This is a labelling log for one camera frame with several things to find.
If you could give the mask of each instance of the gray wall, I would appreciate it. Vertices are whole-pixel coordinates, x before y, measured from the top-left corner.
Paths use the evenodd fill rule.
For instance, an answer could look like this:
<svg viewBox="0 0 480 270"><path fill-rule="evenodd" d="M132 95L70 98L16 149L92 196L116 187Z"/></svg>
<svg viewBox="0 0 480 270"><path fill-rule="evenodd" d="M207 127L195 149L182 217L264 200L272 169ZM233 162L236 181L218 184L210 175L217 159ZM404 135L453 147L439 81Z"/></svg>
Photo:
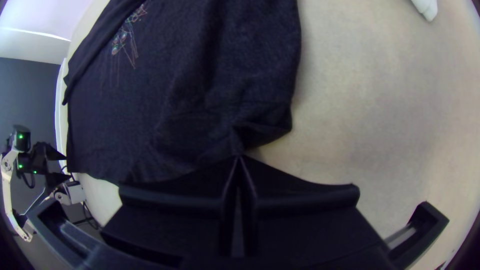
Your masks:
<svg viewBox="0 0 480 270"><path fill-rule="evenodd" d="M55 91L60 66L56 64L0 58L0 146L12 132L12 125L26 126L31 131L31 143L47 142L56 147ZM50 171L60 171L58 162L49 162ZM43 189L45 179L37 175L36 187L29 189L23 180L12 178L12 206L22 213ZM70 220L83 219L79 204L65 208ZM88 225L82 229L93 233ZM48 249L38 235L27 243L15 237L31 264L38 270L67 269Z"/></svg>

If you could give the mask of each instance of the black t-shirt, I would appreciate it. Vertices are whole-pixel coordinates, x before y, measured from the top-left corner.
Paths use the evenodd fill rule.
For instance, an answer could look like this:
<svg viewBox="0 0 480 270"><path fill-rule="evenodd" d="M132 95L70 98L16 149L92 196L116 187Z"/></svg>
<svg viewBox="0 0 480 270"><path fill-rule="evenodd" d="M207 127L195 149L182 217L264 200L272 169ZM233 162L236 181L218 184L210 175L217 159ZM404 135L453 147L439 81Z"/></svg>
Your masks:
<svg viewBox="0 0 480 270"><path fill-rule="evenodd" d="M178 177L292 128L296 0L111 0L68 63L67 164Z"/></svg>

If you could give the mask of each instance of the ceiling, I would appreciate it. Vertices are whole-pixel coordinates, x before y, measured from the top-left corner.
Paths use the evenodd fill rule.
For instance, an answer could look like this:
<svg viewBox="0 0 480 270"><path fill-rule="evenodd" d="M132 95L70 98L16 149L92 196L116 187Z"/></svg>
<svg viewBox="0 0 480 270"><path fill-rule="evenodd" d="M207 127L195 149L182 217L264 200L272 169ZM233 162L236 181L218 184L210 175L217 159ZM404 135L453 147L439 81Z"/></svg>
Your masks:
<svg viewBox="0 0 480 270"><path fill-rule="evenodd" d="M0 57L61 64L92 1L6 1L0 14Z"/></svg>

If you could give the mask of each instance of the black cable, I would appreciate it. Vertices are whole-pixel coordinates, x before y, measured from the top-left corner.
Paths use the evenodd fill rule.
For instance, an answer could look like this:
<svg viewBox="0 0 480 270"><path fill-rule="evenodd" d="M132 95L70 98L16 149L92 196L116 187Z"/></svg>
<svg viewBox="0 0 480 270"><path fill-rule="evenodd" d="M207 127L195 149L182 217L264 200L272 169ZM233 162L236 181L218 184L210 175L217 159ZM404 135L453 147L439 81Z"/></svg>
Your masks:
<svg viewBox="0 0 480 270"><path fill-rule="evenodd" d="M29 188L29 189L34 189L35 188L35 176L33 174L30 174L30 182L31 184L29 184L29 181L27 180L27 177L25 176L25 174L21 173L20 174L21 178L23 179L23 181L25 182L25 185Z"/></svg>
<svg viewBox="0 0 480 270"><path fill-rule="evenodd" d="M97 223L97 221L95 219L93 219L93 222L95 224L93 224L91 221L92 219L90 219L90 217L87 217L87 212L86 210L88 211L88 213L90 214L90 217L92 218L92 213L90 212L90 209L89 207L87 206L87 203L83 202L83 215L85 216L85 220L86 222L88 223L88 225L90 225L90 227L92 227L94 230L98 230L99 229L99 224Z"/></svg>

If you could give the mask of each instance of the black plastic mount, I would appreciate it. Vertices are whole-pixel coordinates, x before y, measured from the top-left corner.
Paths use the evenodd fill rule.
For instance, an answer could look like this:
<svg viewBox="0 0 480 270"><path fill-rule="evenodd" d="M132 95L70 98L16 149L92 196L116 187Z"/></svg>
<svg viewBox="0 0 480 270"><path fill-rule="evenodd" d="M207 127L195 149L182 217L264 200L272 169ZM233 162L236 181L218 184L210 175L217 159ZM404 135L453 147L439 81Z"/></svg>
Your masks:
<svg viewBox="0 0 480 270"><path fill-rule="evenodd" d="M427 202L415 233L390 250L356 209L354 185L301 180L239 156L174 180L124 183L106 244L47 201L30 218L77 269L403 269L448 219Z"/></svg>

